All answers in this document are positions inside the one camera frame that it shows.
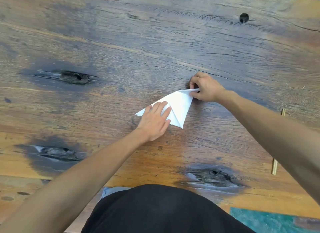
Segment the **forearm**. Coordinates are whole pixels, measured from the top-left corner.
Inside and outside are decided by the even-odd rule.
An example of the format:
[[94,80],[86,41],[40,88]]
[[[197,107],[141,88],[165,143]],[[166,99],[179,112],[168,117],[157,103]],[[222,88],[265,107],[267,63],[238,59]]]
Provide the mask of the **forearm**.
[[218,103],[320,203],[319,133],[232,91],[221,92]]
[[143,131],[134,130],[79,162],[32,195],[0,232],[63,232],[145,141]]

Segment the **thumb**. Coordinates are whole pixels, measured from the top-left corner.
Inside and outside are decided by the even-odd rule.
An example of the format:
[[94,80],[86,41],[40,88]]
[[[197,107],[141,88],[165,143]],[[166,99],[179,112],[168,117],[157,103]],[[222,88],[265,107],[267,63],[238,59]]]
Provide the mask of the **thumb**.
[[192,96],[192,97],[200,100],[201,94],[198,93],[197,91],[191,91],[191,92],[190,92],[190,96]]

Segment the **paper fold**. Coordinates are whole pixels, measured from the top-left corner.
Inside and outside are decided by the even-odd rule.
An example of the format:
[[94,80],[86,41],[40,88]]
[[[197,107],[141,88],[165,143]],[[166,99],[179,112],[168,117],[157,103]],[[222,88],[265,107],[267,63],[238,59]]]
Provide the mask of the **paper fold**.
[[[186,119],[188,110],[191,105],[191,101],[193,99],[193,97],[190,96],[191,91],[199,91],[199,89],[178,90],[154,102],[153,104],[151,104],[151,106],[153,106],[157,102],[167,101],[168,104],[166,104],[166,106],[163,108],[161,114],[163,114],[164,111],[171,106],[172,110],[167,120],[171,120],[171,125],[183,128],[183,123]],[[137,112],[135,115],[142,116],[144,111],[145,109]]]

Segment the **folded paper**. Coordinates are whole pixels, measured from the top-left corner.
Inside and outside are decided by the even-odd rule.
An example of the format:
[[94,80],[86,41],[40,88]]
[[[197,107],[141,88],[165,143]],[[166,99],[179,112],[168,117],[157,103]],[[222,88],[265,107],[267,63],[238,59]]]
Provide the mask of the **folded paper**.
[[[168,119],[171,120],[170,121],[171,125],[183,128],[183,123],[186,119],[188,110],[191,105],[191,101],[193,99],[193,97],[190,96],[191,91],[199,91],[199,89],[178,90],[154,102],[153,104],[151,104],[151,106],[153,106],[157,102],[167,101],[168,104],[166,104],[166,106],[163,108],[161,114],[163,114],[165,110],[171,106],[172,110],[167,120]],[[144,110],[145,109],[139,111],[135,115],[142,116],[144,113]]]

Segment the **t-shirt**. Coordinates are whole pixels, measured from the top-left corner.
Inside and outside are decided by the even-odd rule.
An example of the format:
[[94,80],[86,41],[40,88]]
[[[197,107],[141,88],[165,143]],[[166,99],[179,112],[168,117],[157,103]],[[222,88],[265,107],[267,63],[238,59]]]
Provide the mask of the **t-shirt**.
[[82,233],[254,233],[210,200],[191,191],[147,184],[101,199]]

